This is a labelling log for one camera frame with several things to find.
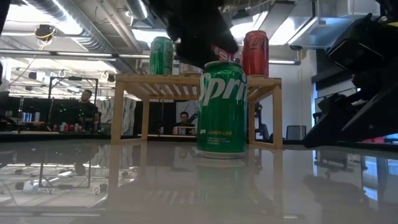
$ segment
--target wooden shelf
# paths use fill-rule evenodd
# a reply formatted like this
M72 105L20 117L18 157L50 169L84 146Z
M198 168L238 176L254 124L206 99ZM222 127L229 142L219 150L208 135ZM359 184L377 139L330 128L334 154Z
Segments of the wooden shelf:
M250 75L248 79L249 142L255 142L255 104L273 96L274 144L270 147L282 148L282 92L280 78L267 78L264 75ZM142 139L148 137L149 100L198 100L200 96L200 74L184 75L136 75L117 74L112 125L112 144L121 143L121 122L123 114L123 92L126 90L144 102L142 113Z

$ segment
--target red can label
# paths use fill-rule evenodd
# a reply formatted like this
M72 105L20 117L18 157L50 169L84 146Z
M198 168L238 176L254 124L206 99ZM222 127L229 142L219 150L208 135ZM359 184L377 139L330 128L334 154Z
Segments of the red can label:
M214 45L211 46L211 49L214 51L214 54L218 56L218 60L230 60L230 61L234 60L234 55L230 54L224 49L221 49Z

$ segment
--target ceiling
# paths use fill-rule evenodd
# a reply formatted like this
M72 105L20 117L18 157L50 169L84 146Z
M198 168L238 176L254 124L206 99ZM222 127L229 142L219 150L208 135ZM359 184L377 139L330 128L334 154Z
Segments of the ceiling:
M74 14L67 17L66 22L60 21L53 14L37 10L35 7L24 4L35 2L33 0L13 1L2 37L0 37L0 49L39 50L43 45L35 35L34 30L40 24L51 24L57 28L51 43L45 45L43 50L89 52L83 47L87 34L94 34L100 43L106 44L106 49L113 53L141 54L149 50L153 38L158 35L166 35L159 25L145 26L142 21L133 21L126 7L126 0L46 0L43 2L59 3L65 9L72 7ZM286 44L299 29L306 24L312 15L311 3L308 0L298 1L271 1L268 5L249 9L249 20L237 24L232 20L231 31L238 42L242 41L244 33L250 30L262 29L270 35L270 56L280 60L296 60L297 54L290 50ZM266 26L265 21L271 17L272 26ZM11 68L11 92L33 93L34 96L48 92L49 76L58 76L65 72L66 76L78 76L83 78L98 78L99 96L113 96L114 83L107 81L108 74L128 69L128 72L145 72L146 66L140 59L118 59L117 62L106 60L86 59L44 59L18 57L7 58ZM32 80L28 77L30 72L45 74L47 78ZM64 85L53 89L55 95L71 96L66 87L87 86L93 83L63 81ZM26 85L32 85L32 90L26 90Z

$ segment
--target glossy table surface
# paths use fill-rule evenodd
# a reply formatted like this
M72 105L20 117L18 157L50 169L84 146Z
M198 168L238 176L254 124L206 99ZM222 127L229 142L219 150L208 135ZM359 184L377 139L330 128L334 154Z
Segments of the glossy table surface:
M0 144L0 223L397 223L398 154L202 158L192 142Z

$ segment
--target wooden shelf leg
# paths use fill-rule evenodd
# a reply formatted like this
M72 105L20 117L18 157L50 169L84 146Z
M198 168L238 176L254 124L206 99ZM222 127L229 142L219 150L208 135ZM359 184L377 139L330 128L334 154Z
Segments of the wooden shelf leg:
M249 143L252 143L256 140L256 126L254 124L254 115L256 104L253 102L249 102Z
M276 149L282 149L282 90L280 86L276 86L272 94L272 114L274 121L274 146Z
M144 108L142 109L142 130L141 130L142 139L148 139L148 125L149 125L149 100L144 100Z
M113 119L111 129L111 144L120 144L123 119L124 83L116 81L114 89Z

